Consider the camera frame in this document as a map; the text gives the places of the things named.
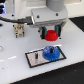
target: blue object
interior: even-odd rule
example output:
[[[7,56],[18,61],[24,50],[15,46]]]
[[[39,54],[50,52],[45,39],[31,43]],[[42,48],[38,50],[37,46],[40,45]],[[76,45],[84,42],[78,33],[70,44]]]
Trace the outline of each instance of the blue object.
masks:
[[[60,57],[60,51],[56,47],[47,46],[43,49],[43,56],[46,60],[56,61]]]

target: red object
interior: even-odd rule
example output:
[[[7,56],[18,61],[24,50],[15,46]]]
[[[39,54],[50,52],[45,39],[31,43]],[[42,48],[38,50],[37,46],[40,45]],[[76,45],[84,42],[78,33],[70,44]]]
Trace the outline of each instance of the red object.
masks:
[[[56,41],[58,39],[58,35],[54,30],[48,30],[47,35],[45,36],[45,40],[47,41]]]

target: white surface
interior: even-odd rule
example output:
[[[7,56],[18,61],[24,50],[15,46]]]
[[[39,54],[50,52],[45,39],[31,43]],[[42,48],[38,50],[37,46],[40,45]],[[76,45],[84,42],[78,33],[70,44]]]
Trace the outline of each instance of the white surface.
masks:
[[[41,40],[37,32],[38,28],[29,28],[29,26],[25,26],[25,37],[15,38],[13,24],[2,23],[0,46],[3,47],[3,51],[0,52],[0,84],[12,83],[84,61],[84,32],[70,20],[63,28],[62,39],[56,42]],[[60,42],[62,43],[61,49],[67,59],[32,69],[29,68],[25,53],[48,45],[56,45]]]
[[[84,16],[84,0],[65,0],[68,17]],[[46,7],[46,0],[15,0],[15,19],[31,16],[31,9]]]

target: white table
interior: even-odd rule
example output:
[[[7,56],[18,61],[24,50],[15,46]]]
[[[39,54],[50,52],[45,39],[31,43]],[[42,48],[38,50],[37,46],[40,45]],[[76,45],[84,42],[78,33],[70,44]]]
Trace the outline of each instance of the white table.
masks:
[[[2,15],[12,18],[11,14]],[[0,27],[0,84],[9,84],[26,79],[51,70],[62,68],[84,61],[84,32],[68,20],[62,31],[62,39],[56,42],[47,42],[40,39],[38,28],[25,26],[25,37],[16,38],[13,24],[3,23]],[[59,45],[67,59],[45,64],[36,68],[29,68],[25,53],[49,45]]]

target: wire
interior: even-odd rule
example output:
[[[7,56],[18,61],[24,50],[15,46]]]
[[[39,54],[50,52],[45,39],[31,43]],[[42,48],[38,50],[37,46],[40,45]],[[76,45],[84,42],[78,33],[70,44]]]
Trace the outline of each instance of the wire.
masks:
[[[18,24],[24,24],[24,23],[27,23],[27,25],[33,24],[31,17],[26,17],[24,19],[18,19],[18,20],[12,20],[12,19],[7,19],[0,16],[0,20],[5,21],[5,22],[18,23]]]

